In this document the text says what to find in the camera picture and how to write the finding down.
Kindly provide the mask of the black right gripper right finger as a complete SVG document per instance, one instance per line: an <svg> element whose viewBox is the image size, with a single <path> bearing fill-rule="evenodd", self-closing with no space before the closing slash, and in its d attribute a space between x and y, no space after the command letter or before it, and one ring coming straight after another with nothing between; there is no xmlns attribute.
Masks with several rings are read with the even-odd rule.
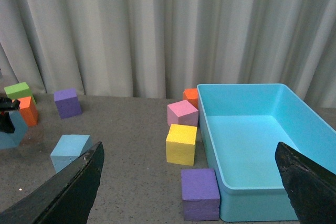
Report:
<svg viewBox="0 0 336 224"><path fill-rule="evenodd" d="M335 174L279 142L275 160L300 223L335 223Z"/></svg>

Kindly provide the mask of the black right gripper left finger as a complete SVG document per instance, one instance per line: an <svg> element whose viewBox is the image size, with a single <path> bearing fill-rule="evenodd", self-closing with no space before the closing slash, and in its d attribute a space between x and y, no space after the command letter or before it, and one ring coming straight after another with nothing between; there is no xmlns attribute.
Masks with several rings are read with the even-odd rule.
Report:
<svg viewBox="0 0 336 224"><path fill-rule="evenodd" d="M87 223L104 164L96 143L31 194L1 213L1 223Z"/></svg>

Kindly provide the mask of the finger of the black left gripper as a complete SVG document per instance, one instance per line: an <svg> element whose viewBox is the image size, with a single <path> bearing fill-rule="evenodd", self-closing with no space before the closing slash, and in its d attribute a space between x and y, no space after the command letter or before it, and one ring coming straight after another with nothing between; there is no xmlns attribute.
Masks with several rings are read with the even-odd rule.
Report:
<svg viewBox="0 0 336 224"><path fill-rule="evenodd" d="M14 133L15 127L10 118L10 112L19 110L20 102L8 97L1 97L1 132Z"/></svg>

